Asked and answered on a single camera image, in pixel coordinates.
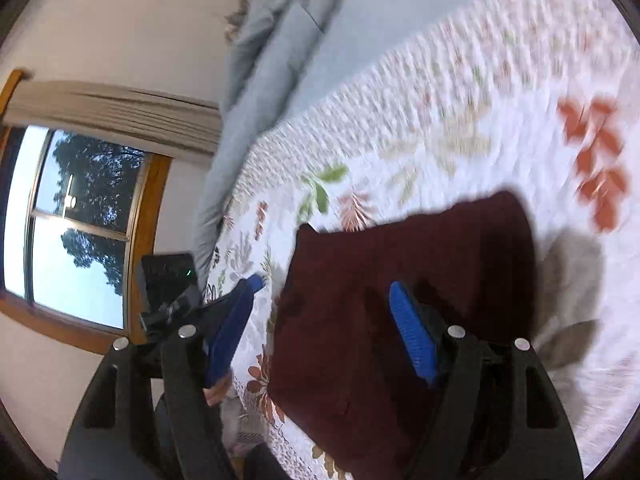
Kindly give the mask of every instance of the maroon cloth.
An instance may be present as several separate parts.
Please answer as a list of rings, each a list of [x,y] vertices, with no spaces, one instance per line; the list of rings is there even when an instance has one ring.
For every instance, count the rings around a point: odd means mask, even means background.
[[[438,398],[391,316],[395,280],[481,339],[526,337],[535,257],[520,203],[500,192],[362,232],[298,231],[268,392],[356,480],[402,478]]]

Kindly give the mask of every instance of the beige curtain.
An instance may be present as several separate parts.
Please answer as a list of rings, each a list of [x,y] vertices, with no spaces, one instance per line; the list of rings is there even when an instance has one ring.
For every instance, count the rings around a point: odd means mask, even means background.
[[[216,103],[75,81],[22,81],[2,122],[71,130],[183,160],[216,153],[222,120]]]

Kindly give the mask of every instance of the hand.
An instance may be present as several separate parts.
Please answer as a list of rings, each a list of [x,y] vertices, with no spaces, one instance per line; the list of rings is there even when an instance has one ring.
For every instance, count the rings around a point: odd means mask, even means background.
[[[216,405],[225,398],[226,393],[231,387],[231,372],[221,378],[216,384],[210,388],[204,388],[204,398],[209,406]]]

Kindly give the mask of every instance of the window frame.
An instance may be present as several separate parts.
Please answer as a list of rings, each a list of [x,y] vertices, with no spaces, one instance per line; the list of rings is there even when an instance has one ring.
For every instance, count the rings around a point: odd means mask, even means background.
[[[16,135],[23,137],[25,130],[25,128],[14,126],[4,128],[0,141],[0,174],[13,175],[15,158],[22,144],[22,138],[17,142],[11,137]],[[126,233],[91,226],[73,219],[65,219],[71,228],[80,228],[82,231],[100,236],[108,235],[109,238],[120,239],[126,243],[122,282],[124,328],[109,327],[58,312],[33,301],[33,233],[35,219],[59,218],[35,207],[44,161],[55,131],[57,130],[49,129],[46,140],[43,143],[38,159],[38,169],[31,186],[29,208],[25,218],[23,254],[25,298],[12,294],[4,287],[3,244],[0,268],[2,272],[0,278],[0,312],[36,332],[95,353],[106,353],[114,339],[120,336],[127,336],[135,343],[144,342],[145,336],[138,320],[144,307],[142,295],[134,278],[134,263],[144,254],[153,252],[160,204],[172,159],[155,153],[147,153],[145,155],[134,188]],[[0,239],[2,240],[4,240],[4,219],[11,183],[10,178],[7,180],[8,182],[0,186],[0,211],[2,211],[2,218],[0,218],[2,234]]]
[[[80,232],[85,232],[93,235],[98,235],[104,238],[110,238],[114,240],[119,240],[124,242],[125,245],[125,255],[124,255],[124,269],[122,272],[122,318],[123,318],[123,328],[115,328],[108,325],[102,325],[96,322],[91,322],[85,319],[81,319],[79,317],[71,316],[69,314],[65,314],[63,312],[59,312],[55,309],[49,308],[45,305],[39,304],[34,300],[33,295],[33,239],[34,239],[34,229],[35,229],[35,221],[36,218],[43,219],[59,219],[60,216],[54,215],[51,213],[44,212],[36,207],[36,201],[38,197],[38,190],[40,189],[40,183],[42,181],[42,172],[44,170],[44,164],[47,158],[47,154],[51,149],[51,144],[53,142],[53,136],[57,132],[57,129],[50,128],[47,131],[47,135],[45,137],[44,142],[42,143],[42,148],[40,149],[40,154],[38,156],[38,165],[36,174],[33,179],[33,183],[31,184],[31,192],[29,195],[29,206],[27,209],[27,215],[25,218],[25,227],[24,227],[24,295],[25,300],[30,303],[38,306],[40,308],[45,308],[50,311],[52,316],[60,316],[63,319],[68,320],[69,322],[75,322],[76,324],[82,326],[88,326],[90,328],[94,328],[96,330],[102,330],[104,332],[114,333],[117,336],[126,335],[129,328],[129,287],[128,285],[128,273],[129,273],[129,264],[130,264],[130,250],[131,250],[131,239],[133,238],[133,230],[134,230],[134,219],[136,218],[136,211],[140,206],[140,196],[141,196],[141,187],[143,182],[146,180],[146,174],[148,171],[149,164],[149,155],[145,153],[145,157],[142,161],[142,165],[140,170],[138,171],[138,176],[136,178],[136,184],[134,187],[133,197],[131,200],[131,207],[129,209],[129,217],[127,219],[127,232],[118,232],[114,230],[110,230],[104,227],[98,227],[91,224],[87,224],[78,220],[73,220],[70,218],[65,218],[64,221],[68,224],[69,228],[76,229]]]

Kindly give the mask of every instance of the white quilt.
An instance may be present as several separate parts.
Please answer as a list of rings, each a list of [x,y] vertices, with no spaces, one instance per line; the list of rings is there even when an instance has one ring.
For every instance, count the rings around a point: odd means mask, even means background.
[[[562,274],[588,277],[593,305],[574,302],[572,317],[596,319],[596,332],[552,377],[593,470],[640,402],[639,114],[640,48],[611,0],[478,0],[256,142],[207,293],[269,278],[232,367],[293,479],[350,476],[266,393],[297,227],[360,230],[504,187],[528,211],[541,262],[564,230],[578,259],[583,240],[602,263]]]

